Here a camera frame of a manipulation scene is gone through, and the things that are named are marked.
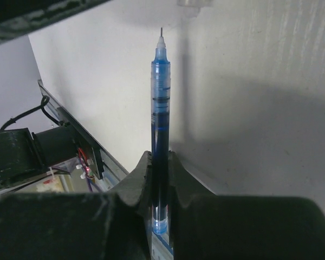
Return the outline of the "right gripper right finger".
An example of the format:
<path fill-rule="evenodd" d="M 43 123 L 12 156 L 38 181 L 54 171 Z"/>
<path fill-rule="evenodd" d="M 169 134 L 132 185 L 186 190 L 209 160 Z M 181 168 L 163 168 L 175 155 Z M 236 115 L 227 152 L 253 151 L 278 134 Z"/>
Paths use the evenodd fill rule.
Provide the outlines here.
<path fill-rule="evenodd" d="M 216 195 L 169 153 L 175 259 L 325 259 L 325 216 L 301 197 Z"/>

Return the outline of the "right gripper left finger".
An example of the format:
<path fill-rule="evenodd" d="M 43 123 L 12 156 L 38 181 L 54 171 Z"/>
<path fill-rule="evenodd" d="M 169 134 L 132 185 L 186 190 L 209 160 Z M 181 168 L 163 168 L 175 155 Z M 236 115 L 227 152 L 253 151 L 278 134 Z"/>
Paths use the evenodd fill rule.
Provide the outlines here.
<path fill-rule="evenodd" d="M 108 192 L 0 198 L 0 259 L 150 259 L 151 153 Z"/>

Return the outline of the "clear pen cap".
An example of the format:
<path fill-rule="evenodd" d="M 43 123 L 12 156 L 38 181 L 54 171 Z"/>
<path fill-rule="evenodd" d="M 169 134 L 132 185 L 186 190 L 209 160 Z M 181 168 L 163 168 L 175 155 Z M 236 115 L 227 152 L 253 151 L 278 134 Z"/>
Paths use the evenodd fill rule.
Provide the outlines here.
<path fill-rule="evenodd" d="M 208 7 L 212 2 L 213 0 L 177 0 L 179 6 L 194 8 Z"/>

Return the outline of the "blue pen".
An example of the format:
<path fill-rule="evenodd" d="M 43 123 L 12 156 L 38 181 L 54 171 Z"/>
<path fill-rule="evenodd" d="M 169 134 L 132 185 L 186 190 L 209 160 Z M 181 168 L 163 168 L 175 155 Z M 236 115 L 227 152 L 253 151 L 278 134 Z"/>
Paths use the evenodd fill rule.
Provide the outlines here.
<path fill-rule="evenodd" d="M 163 29 L 151 62 L 152 229 L 167 231 L 167 184 L 170 131 L 171 63 L 167 59 Z"/>

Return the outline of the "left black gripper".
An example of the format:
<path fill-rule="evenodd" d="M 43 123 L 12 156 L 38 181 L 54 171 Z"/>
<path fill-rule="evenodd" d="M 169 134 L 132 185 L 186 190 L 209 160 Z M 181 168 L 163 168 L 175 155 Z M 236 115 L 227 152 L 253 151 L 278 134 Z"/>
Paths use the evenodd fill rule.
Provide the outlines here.
<path fill-rule="evenodd" d="M 106 3 L 107 0 L 0 1 L 0 44 Z"/>

